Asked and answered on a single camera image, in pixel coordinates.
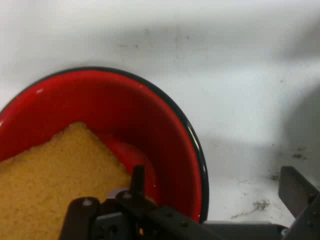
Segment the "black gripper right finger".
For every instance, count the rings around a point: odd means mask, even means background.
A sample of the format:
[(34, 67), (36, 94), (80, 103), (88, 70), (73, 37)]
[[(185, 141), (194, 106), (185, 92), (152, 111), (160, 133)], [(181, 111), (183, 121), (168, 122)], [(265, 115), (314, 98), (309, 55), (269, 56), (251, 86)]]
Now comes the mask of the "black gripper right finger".
[(292, 166), (280, 169), (278, 195), (295, 218), (285, 240), (320, 238), (320, 191)]

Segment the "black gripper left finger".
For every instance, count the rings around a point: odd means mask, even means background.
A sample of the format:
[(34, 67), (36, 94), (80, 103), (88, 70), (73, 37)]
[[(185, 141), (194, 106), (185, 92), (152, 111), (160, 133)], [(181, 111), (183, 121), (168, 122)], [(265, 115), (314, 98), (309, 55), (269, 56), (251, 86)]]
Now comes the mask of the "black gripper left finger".
[(60, 232), (62, 240), (213, 240), (203, 225), (145, 196), (145, 168), (133, 168), (129, 189), (100, 202), (94, 197), (74, 199)]

